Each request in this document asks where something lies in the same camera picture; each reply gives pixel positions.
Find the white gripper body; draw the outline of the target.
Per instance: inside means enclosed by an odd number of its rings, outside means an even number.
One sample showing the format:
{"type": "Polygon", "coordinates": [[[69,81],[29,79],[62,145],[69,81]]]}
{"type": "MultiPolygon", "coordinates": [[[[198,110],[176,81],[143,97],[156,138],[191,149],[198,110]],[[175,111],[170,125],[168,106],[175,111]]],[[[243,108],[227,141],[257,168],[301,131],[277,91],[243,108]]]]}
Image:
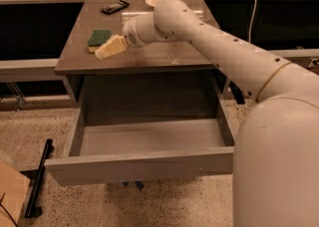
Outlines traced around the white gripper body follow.
{"type": "Polygon", "coordinates": [[[143,47],[157,42],[172,42],[176,37],[161,32],[155,25],[154,13],[136,16],[123,27],[123,36],[132,47],[143,47]]]}

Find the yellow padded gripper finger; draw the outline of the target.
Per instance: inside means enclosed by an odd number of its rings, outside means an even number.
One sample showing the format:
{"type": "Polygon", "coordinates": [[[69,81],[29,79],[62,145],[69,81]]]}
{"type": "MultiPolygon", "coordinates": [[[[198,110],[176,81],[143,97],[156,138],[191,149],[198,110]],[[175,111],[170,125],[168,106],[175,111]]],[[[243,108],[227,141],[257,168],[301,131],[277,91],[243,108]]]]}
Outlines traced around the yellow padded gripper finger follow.
{"type": "Polygon", "coordinates": [[[95,52],[95,56],[102,60],[125,51],[127,47],[128,44],[123,36],[114,35],[95,52]]]}

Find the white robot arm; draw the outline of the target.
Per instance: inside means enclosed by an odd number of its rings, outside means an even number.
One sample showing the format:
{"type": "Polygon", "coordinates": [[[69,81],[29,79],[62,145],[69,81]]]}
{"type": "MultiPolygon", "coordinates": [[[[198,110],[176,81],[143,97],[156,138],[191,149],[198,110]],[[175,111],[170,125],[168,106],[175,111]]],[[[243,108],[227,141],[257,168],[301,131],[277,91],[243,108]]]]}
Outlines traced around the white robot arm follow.
{"type": "Polygon", "coordinates": [[[257,103],[235,139],[233,226],[319,227],[319,76],[202,22],[180,0],[150,2],[96,56],[190,43],[257,103]]]}

